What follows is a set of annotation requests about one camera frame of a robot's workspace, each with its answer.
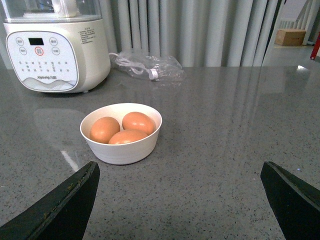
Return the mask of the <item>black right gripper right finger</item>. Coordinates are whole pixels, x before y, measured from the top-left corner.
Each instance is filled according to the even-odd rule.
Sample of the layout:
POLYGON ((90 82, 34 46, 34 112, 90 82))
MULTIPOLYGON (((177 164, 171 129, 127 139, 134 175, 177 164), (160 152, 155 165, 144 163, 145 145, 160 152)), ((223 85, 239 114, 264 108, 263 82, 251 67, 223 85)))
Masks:
POLYGON ((271 161, 263 163, 260 178, 285 239, 318 240, 320 191, 271 161))

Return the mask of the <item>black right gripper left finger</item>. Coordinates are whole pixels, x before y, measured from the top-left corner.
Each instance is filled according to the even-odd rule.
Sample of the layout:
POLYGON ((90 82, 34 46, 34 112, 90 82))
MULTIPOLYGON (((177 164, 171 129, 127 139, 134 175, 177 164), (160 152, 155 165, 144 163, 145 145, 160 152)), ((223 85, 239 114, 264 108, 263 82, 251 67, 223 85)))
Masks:
POLYGON ((100 179, 90 161, 27 210, 0 228, 2 240, 81 240, 100 179))

